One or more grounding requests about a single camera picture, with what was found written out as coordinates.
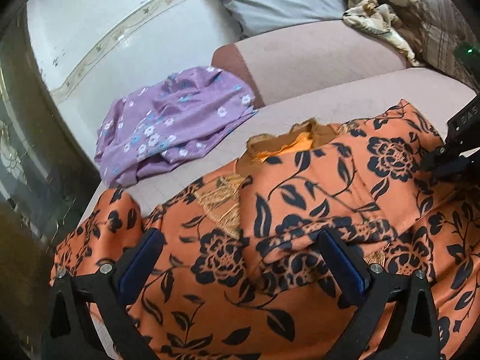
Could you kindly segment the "orange black floral garment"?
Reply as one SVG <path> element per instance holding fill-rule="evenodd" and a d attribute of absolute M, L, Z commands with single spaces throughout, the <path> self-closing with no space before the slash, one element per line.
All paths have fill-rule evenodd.
<path fill-rule="evenodd" d="M 59 244 L 52 286 L 61 269 L 116 263 L 156 228 L 166 245 L 126 307 L 156 359 L 327 359 L 357 310 L 317 247 L 332 229 L 368 265 L 425 272 L 439 359 L 477 359 L 479 183 L 421 169 L 446 139 L 409 102 L 335 133 L 241 157 L 148 216 L 123 189 L 104 191 Z"/>

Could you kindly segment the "pink quilted bed mattress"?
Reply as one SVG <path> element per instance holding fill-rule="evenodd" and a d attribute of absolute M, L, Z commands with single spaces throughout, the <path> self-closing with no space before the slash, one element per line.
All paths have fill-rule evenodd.
<path fill-rule="evenodd" d="M 293 123 L 310 117 L 326 125 L 376 116 L 401 98 L 411 100 L 445 136 L 447 120 L 474 96 L 467 85 L 427 68 L 409 68 L 325 88 L 260 108 L 257 115 L 230 133 L 205 158 L 141 180 L 127 191 L 147 215 L 191 181 L 238 157 L 248 137 L 284 133 Z"/>

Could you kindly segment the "brown glass door cabinet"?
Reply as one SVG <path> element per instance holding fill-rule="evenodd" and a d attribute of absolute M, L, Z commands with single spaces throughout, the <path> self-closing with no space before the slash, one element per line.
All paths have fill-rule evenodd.
<path fill-rule="evenodd" d="M 21 9 L 1 28 L 1 358 L 39 359 L 55 246 L 99 178 L 56 111 Z"/>

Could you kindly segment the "brown striped blanket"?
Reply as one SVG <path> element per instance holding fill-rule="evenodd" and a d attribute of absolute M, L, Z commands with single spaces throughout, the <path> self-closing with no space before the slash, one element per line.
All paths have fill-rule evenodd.
<path fill-rule="evenodd" d="M 452 0 L 420 1 L 421 57 L 433 68 L 476 91 L 479 83 L 454 55 L 461 44 L 477 41 Z"/>

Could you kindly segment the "beige patterned crumpled cloth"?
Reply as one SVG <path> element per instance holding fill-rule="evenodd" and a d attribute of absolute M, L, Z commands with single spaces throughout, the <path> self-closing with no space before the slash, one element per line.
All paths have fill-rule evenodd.
<path fill-rule="evenodd" d="M 421 66 L 419 0 L 347 0 L 343 23 L 394 47 L 413 67 Z"/>

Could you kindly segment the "purple floral garment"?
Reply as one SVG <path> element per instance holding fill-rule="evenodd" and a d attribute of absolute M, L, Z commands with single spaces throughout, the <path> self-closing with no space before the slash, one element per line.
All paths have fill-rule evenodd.
<path fill-rule="evenodd" d="M 113 102 L 97 131 L 103 183 L 132 186 L 204 157 L 256 113 L 255 100 L 231 72 L 192 67 Z"/>

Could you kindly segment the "pink bolster pillow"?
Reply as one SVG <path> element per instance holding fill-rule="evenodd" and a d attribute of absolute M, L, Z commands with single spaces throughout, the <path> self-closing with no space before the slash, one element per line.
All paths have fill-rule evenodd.
<path fill-rule="evenodd" d="M 409 67 L 394 47 L 340 20 L 302 24 L 218 48 L 211 65 L 245 81 L 255 107 Z"/>

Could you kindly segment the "white ornate headboard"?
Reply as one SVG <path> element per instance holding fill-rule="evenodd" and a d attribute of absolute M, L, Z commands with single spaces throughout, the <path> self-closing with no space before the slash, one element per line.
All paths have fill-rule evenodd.
<path fill-rule="evenodd" d="M 114 100 L 240 37 L 220 0 L 29 0 L 27 23 L 41 78 L 87 152 Z"/>

